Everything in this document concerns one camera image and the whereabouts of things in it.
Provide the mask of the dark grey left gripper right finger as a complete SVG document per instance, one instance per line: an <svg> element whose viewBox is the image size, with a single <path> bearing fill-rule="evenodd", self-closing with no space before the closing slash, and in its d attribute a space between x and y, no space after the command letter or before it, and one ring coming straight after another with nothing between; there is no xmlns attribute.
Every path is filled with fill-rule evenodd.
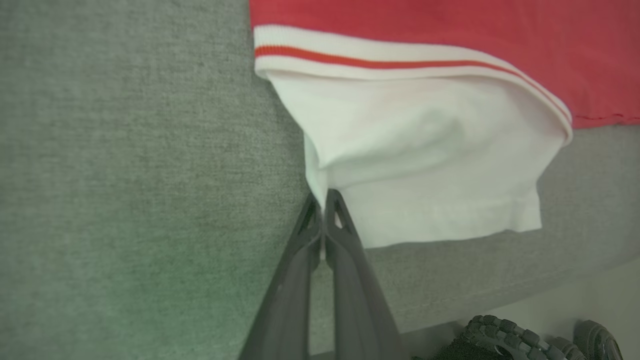
<svg viewBox="0 0 640 360"><path fill-rule="evenodd" d="M327 192L324 239L333 270L336 360L407 360L386 297L336 189Z"/></svg>

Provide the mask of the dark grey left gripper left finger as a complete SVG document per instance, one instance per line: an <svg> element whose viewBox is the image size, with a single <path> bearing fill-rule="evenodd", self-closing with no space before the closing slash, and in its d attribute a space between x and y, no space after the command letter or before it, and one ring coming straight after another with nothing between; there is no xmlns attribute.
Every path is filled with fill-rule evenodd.
<svg viewBox="0 0 640 360"><path fill-rule="evenodd" d="M310 358L311 276L320 263L321 247L322 209L310 193L240 351L240 360Z"/></svg>

